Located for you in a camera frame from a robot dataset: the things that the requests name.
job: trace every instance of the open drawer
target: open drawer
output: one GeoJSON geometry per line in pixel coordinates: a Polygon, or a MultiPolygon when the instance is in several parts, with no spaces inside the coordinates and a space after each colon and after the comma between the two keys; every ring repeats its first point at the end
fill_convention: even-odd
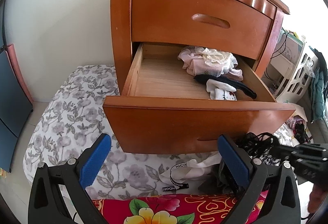
{"type": "Polygon", "coordinates": [[[252,69],[238,58],[243,83],[237,101],[210,100],[206,86],[182,69],[179,45],[140,44],[121,96],[107,96],[104,111],[124,152],[186,154],[216,151],[216,139],[275,132],[294,112],[277,103],[252,69]]]}

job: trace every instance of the drawer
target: drawer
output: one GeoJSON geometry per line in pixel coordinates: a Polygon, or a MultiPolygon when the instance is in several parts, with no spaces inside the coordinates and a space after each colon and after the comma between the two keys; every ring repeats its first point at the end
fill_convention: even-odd
{"type": "Polygon", "coordinates": [[[166,42],[261,57],[271,31],[264,14],[236,0],[132,0],[133,42],[166,42]]]}
{"type": "Polygon", "coordinates": [[[255,100],[236,92],[237,101],[210,100],[205,85],[182,69],[181,46],[141,43],[121,96],[107,96],[104,111],[124,152],[184,154],[216,151],[225,133],[275,132],[294,112],[276,103],[269,90],[240,57],[243,83],[255,100]]]}

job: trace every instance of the gray flower pattern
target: gray flower pattern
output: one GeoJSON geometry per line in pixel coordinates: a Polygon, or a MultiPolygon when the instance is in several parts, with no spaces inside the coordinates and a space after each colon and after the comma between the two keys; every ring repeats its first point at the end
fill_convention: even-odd
{"type": "MultiPolygon", "coordinates": [[[[114,66],[79,66],[59,88],[43,113],[27,145],[23,168],[30,183],[37,164],[65,164],[78,158],[101,133],[112,139],[112,148],[93,184],[86,188],[92,199],[122,199],[165,194],[159,175],[173,165],[196,159],[205,160],[214,153],[188,155],[143,155],[124,153],[102,109],[106,95],[119,95],[114,66]]],[[[288,127],[282,126],[275,136],[286,145],[295,145],[288,127]]],[[[65,186],[61,191],[69,197],[65,186]]],[[[183,190],[197,194],[197,188],[183,190]]]]}

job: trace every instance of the metal screw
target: metal screw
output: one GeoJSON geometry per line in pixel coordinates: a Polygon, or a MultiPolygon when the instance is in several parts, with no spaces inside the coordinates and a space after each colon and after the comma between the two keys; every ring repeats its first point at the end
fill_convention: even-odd
{"type": "Polygon", "coordinates": [[[44,167],[44,162],[43,161],[40,161],[39,163],[38,163],[38,168],[43,168],[44,167]]]}
{"type": "Polygon", "coordinates": [[[70,158],[70,159],[67,161],[67,163],[68,163],[69,165],[74,165],[75,162],[76,162],[76,159],[75,159],[75,158],[70,158]]]}
{"type": "Polygon", "coordinates": [[[290,168],[290,164],[288,162],[284,162],[284,167],[289,169],[290,168]]]}
{"type": "Polygon", "coordinates": [[[261,165],[262,164],[262,161],[259,158],[253,159],[253,162],[254,162],[255,165],[261,165]]]}

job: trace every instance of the drawer handle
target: drawer handle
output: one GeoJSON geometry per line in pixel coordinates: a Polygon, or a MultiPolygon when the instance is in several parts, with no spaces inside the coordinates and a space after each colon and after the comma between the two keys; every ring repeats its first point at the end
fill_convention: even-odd
{"type": "Polygon", "coordinates": [[[209,16],[206,14],[196,13],[191,17],[191,19],[193,19],[194,21],[197,21],[197,22],[215,25],[215,26],[221,27],[223,29],[230,28],[230,23],[228,21],[220,19],[220,18],[216,18],[213,16],[209,16]]]}

